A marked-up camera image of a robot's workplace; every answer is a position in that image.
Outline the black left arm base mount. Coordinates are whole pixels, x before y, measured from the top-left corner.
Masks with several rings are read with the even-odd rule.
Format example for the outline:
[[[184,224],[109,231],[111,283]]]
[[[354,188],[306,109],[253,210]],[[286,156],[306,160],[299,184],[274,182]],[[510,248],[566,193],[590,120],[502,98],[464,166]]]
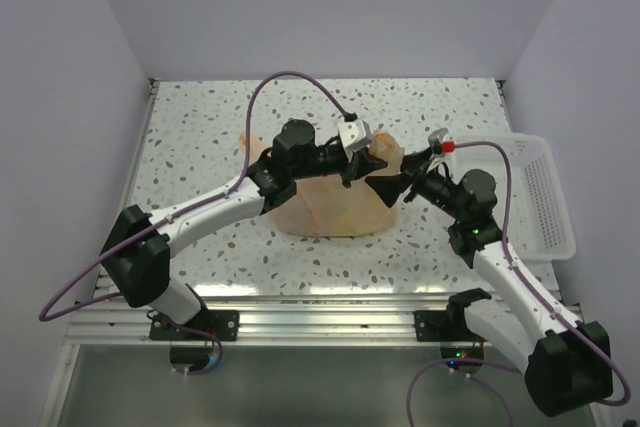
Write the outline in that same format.
[[[152,341],[187,342],[212,340],[222,342],[237,340],[240,312],[231,309],[209,309],[201,302],[200,311],[185,324],[179,324],[159,312],[149,312],[151,321],[149,339]]]

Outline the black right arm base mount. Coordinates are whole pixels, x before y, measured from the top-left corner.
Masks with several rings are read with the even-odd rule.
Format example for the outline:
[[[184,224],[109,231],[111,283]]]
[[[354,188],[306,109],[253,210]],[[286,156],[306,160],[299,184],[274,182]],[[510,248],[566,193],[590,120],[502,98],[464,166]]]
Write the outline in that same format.
[[[418,342],[480,341],[467,326],[465,309],[492,296],[481,288],[451,295],[444,310],[416,310],[413,312],[414,331]]]

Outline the banana print plastic bag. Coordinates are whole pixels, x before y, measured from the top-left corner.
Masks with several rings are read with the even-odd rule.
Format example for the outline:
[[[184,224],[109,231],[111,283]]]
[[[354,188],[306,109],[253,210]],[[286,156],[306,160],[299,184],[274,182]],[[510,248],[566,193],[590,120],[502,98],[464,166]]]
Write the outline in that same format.
[[[305,121],[291,121],[274,137],[271,147],[254,149],[261,141],[251,132],[242,135],[246,174],[263,201],[261,214],[276,226],[303,237],[350,237],[376,232],[395,219],[365,183],[365,178],[344,187],[338,175],[312,176],[315,131]],[[359,151],[388,162],[387,175],[399,172],[404,150],[389,134],[373,135],[372,143]]]

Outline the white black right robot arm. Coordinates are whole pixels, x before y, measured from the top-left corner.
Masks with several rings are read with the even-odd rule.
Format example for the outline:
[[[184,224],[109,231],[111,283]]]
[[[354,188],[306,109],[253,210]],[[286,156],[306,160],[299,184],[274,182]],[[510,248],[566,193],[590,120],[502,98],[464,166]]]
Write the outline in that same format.
[[[498,196],[490,173],[471,169],[454,179],[447,168],[436,167],[438,155],[457,148],[446,141],[406,156],[395,175],[366,179],[388,207],[420,197],[449,215],[453,252],[504,302],[498,305],[480,288],[451,296],[440,336],[492,344],[523,375],[532,401],[548,417],[608,403],[614,367],[607,331],[569,311],[517,256],[508,241],[507,221],[494,215]]]

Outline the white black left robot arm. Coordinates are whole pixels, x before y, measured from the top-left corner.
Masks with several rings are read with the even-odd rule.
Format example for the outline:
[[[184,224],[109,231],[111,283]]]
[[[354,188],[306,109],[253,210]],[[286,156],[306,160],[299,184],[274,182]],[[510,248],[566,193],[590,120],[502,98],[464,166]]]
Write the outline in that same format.
[[[291,120],[255,162],[221,187],[149,213],[137,205],[122,210],[101,264],[130,307],[150,307],[168,317],[182,337],[197,339],[207,330],[206,307],[191,287],[172,277],[172,258],[221,228],[280,207],[296,194],[300,179],[337,175],[350,187],[386,168],[386,161],[371,153],[372,142],[362,120],[341,123],[323,145],[311,123]]]

